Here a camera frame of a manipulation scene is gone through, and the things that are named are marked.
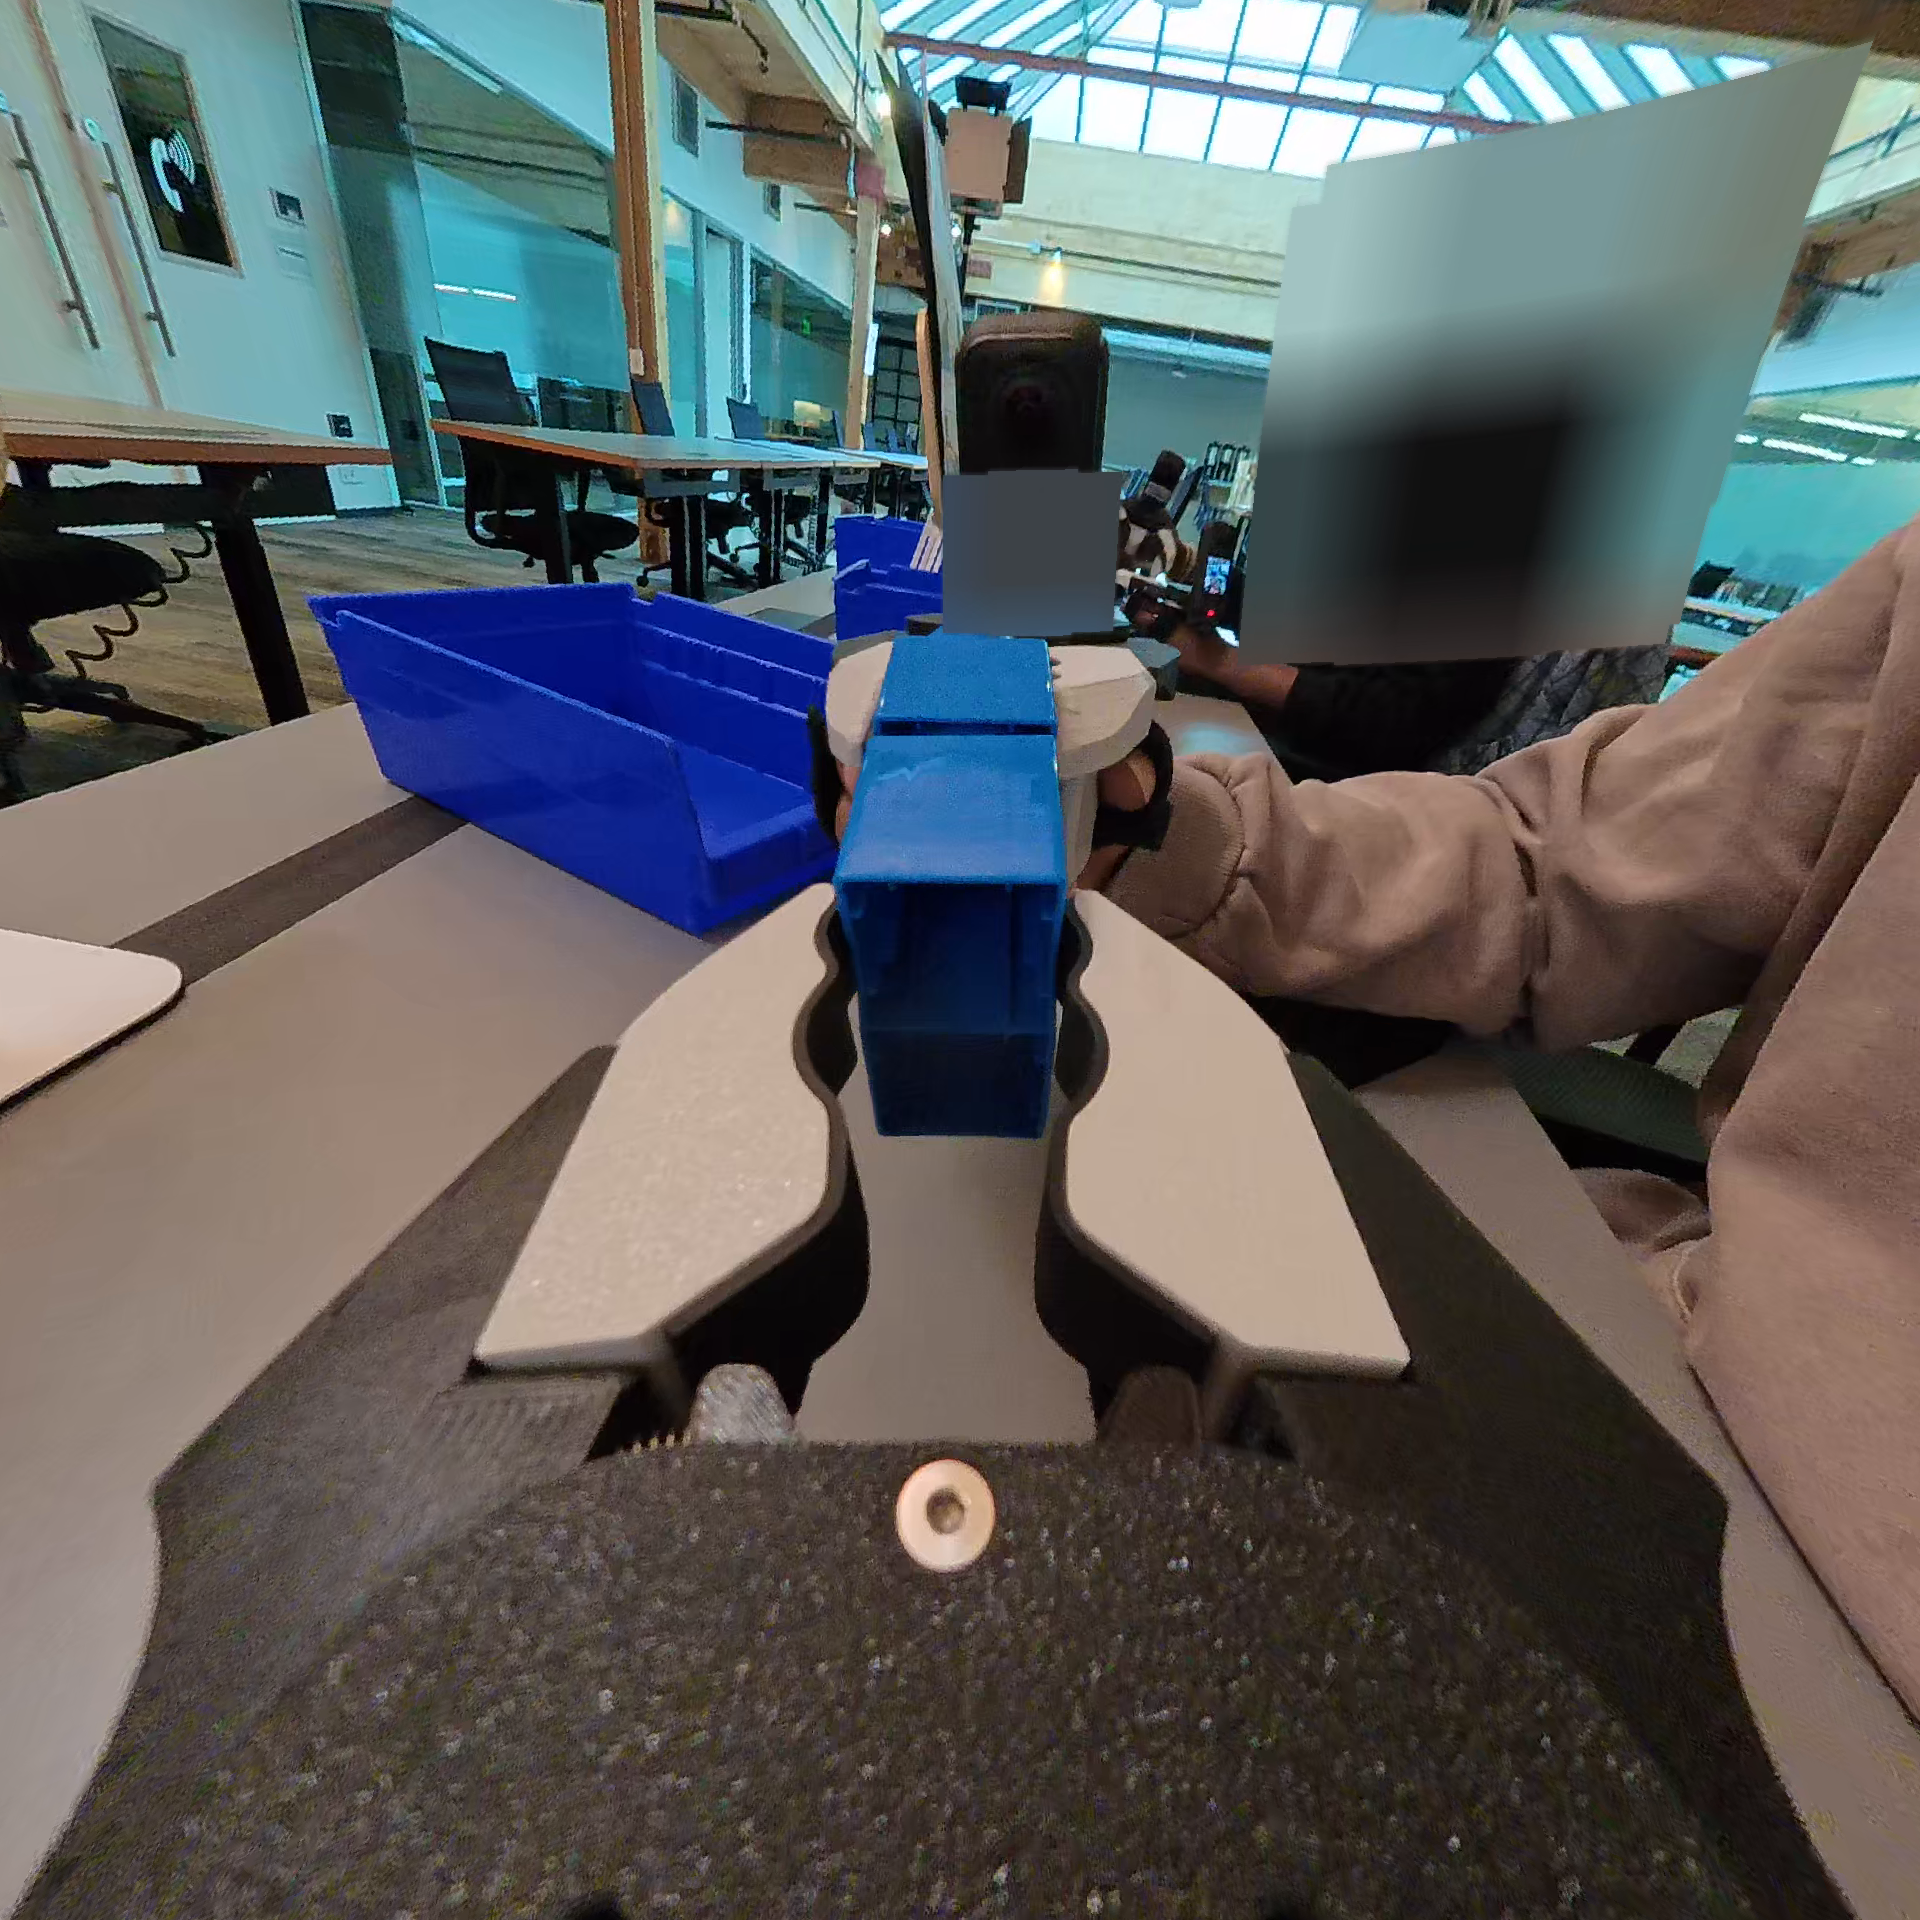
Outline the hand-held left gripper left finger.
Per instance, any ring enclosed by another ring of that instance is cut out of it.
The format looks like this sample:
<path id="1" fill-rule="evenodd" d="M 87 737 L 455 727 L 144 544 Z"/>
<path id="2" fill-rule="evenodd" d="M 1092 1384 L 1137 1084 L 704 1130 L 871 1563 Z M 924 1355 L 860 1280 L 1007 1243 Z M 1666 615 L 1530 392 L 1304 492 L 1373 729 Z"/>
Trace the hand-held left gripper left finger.
<path id="1" fill-rule="evenodd" d="M 666 991 L 616 1045 L 474 1362 L 624 1376 L 657 1410 L 739 1362 L 799 1413 L 868 1298 L 851 1002 L 828 882 Z"/>

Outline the long wooden desk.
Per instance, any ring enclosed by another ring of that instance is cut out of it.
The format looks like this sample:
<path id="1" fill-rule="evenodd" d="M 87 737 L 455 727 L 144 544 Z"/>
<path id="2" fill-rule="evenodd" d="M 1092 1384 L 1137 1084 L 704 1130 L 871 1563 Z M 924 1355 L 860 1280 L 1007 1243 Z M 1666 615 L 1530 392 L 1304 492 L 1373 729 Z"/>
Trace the long wooden desk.
<path id="1" fill-rule="evenodd" d="M 443 419 L 434 420 L 433 431 L 464 448 L 506 448 L 527 465 L 540 465 L 544 497 L 535 505 L 535 524 L 543 532 L 540 559 L 553 585 L 571 583 L 564 485 L 592 473 L 616 473 L 633 482 L 645 505 L 666 511 L 672 593 L 696 602 L 706 597 L 706 501 L 711 497 L 735 492 L 753 503 L 760 527 L 754 583 L 763 591 L 779 583 L 785 553 L 779 497 L 796 495 L 812 511 L 826 511 L 833 503 L 836 473 L 856 473 L 867 487 L 877 473 L 892 481 L 928 481 L 928 457 L 920 453 L 864 453 L 815 442 L 672 440 Z"/>

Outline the white sign stand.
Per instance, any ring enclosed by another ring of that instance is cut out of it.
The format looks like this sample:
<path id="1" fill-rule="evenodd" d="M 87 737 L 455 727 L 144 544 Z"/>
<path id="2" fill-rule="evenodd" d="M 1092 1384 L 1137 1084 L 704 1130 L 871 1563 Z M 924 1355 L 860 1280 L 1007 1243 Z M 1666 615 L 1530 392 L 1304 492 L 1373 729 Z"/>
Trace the white sign stand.
<path id="1" fill-rule="evenodd" d="M 3 1104 L 171 1011 L 180 967 L 161 956 L 3 931 Z"/>

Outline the white door with phone sign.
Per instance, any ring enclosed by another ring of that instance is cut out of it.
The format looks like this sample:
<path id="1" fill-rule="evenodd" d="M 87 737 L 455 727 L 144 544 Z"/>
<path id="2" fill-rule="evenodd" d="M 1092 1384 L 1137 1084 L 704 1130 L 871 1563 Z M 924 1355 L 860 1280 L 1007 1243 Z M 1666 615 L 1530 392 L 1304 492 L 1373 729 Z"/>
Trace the white door with phone sign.
<path id="1" fill-rule="evenodd" d="M 291 4 L 72 4 L 63 68 L 135 360 L 176 409 L 309 420 L 320 156 Z"/>
<path id="2" fill-rule="evenodd" d="M 3 4 L 3 375 L 32 393 L 97 393 L 108 329 L 87 205 L 18 4 Z"/>

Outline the wooden desk with black legs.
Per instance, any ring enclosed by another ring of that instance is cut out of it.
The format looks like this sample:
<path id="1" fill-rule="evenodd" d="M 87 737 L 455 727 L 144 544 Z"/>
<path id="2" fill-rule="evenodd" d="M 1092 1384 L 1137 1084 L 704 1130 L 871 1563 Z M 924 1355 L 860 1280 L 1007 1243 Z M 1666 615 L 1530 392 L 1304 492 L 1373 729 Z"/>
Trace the wooden desk with black legs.
<path id="1" fill-rule="evenodd" d="M 15 482 L 5 528 L 211 535 L 272 725 L 309 715 L 296 644 L 257 522 L 331 514 L 330 468 L 391 468 L 384 447 L 192 417 L 130 401 L 3 393 Z"/>

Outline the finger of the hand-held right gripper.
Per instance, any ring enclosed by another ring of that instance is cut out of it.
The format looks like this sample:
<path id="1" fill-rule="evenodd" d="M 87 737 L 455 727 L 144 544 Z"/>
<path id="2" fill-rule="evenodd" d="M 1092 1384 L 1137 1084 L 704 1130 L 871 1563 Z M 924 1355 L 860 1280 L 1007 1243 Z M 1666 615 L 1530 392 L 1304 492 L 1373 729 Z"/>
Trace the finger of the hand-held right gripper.
<path id="1" fill-rule="evenodd" d="M 1124 642 L 1051 642 L 1048 658 L 1059 780 L 1098 778 L 1145 740 L 1159 688 Z"/>
<path id="2" fill-rule="evenodd" d="M 888 672 L 888 641 L 864 641 L 835 655 L 826 685 L 826 737 L 833 767 L 845 783 L 857 778 Z"/>

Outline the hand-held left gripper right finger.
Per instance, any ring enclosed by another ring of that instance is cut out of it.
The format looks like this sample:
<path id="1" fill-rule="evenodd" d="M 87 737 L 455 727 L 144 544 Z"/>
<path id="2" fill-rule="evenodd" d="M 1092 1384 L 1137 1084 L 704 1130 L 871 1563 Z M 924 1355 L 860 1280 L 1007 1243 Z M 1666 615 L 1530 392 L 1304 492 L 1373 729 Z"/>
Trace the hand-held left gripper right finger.
<path id="1" fill-rule="evenodd" d="M 1233 1427 L 1261 1376 L 1401 1380 L 1410 1354 L 1284 1043 L 1221 979 L 1081 892 L 1064 929 L 1044 1332 L 1095 1413 L 1144 1370 Z"/>

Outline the blue two-stud mega block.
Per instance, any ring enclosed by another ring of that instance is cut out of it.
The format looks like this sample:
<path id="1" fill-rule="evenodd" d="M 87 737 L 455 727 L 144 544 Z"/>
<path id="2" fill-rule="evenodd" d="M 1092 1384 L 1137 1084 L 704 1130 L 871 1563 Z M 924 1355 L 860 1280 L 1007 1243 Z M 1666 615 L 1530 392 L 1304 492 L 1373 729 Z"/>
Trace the blue two-stud mega block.
<path id="1" fill-rule="evenodd" d="M 1067 896 L 1057 737 L 873 737 L 833 885 L 877 1131 L 1040 1138 Z"/>

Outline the blue plastic bin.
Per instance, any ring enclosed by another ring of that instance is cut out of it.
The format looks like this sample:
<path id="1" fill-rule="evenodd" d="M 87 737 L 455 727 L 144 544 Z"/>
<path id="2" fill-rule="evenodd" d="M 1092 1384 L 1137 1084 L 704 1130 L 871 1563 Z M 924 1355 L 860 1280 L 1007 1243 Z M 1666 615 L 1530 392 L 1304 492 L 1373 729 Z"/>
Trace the blue plastic bin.
<path id="1" fill-rule="evenodd" d="M 687 933 L 833 876 L 833 642 L 626 583 L 309 602 L 387 780 Z"/>
<path id="2" fill-rule="evenodd" d="M 833 619 L 842 648 L 945 625 L 945 532 L 936 519 L 848 514 L 833 528 Z"/>

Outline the blue one-stud mega block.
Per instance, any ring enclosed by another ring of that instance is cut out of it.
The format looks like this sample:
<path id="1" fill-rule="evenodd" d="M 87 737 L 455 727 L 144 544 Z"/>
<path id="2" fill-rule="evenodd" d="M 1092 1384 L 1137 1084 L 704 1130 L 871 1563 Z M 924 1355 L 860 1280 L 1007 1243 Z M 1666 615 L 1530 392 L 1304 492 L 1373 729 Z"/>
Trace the blue one-stud mega block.
<path id="1" fill-rule="evenodd" d="M 895 642 L 871 731 L 877 737 L 1057 737 L 1042 637 L 936 631 Z"/>

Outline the person's right forearm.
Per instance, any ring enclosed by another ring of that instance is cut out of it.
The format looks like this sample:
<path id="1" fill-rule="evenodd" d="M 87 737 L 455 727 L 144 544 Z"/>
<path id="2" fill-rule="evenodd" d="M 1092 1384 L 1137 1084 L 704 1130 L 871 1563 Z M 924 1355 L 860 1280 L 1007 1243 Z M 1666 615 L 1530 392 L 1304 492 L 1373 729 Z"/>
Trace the person's right forearm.
<path id="1" fill-rule="evenodd" d="M 1916 778 L 1908 522 L 1661 704 L 1481 776 L 1181 760 L 1108 896 L 1236 991 L 1565 1049 L 1799 969 Z"/>

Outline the wooden pillar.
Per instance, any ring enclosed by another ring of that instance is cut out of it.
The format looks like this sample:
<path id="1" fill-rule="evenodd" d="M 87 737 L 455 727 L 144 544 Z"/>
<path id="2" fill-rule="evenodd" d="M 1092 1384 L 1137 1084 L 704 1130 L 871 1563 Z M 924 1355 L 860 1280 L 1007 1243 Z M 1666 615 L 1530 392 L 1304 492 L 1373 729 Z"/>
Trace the wooden pillar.
<path id="1" fill-rule="evenodd" d="M 668 381 L 663 125 L 657 4 L 605 3 L 612 241 L 632 375 Z"/>

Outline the person's right hand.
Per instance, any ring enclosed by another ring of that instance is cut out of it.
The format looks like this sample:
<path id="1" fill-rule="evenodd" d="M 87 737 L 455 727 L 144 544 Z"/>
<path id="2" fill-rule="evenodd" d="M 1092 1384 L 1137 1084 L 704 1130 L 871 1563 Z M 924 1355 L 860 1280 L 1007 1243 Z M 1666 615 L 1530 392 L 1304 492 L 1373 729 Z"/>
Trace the person's right hand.
<path id="1" fill-rule="evenodd" d="M 1152 761 L 1152 755 L 1145 746 L 1137 747 L 1128 755 L 1128 760 L 1100 771 L 1095 780 L 1095 818 L 1107 811 L 1131 823 L 1133 816 L 1149 810 L 1159 793 L 1159 784 L 1159 768 Z M 1133 851 L 1133 843 L 1103 842 L 1095 831 L 1088 861 L 1084 864 L 1074 889 L 1095 895 L 1105 892 Z"/>

